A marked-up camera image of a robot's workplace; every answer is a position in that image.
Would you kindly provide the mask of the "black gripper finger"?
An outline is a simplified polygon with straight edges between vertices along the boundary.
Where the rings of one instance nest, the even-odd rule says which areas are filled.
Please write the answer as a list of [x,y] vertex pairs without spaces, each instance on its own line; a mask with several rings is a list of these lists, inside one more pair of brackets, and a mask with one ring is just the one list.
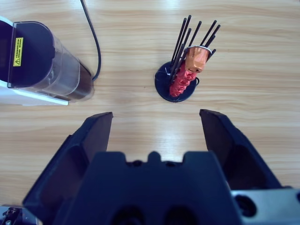
[[93,157],[107,150],[112,112],[95,114],[69,135],[24,198],[22,204],[44,225],[53,223],[62,205],[73,200]]
[[207,150],[215,154],[232,190],[285,188],[249,139],[224,114],[201,109]]

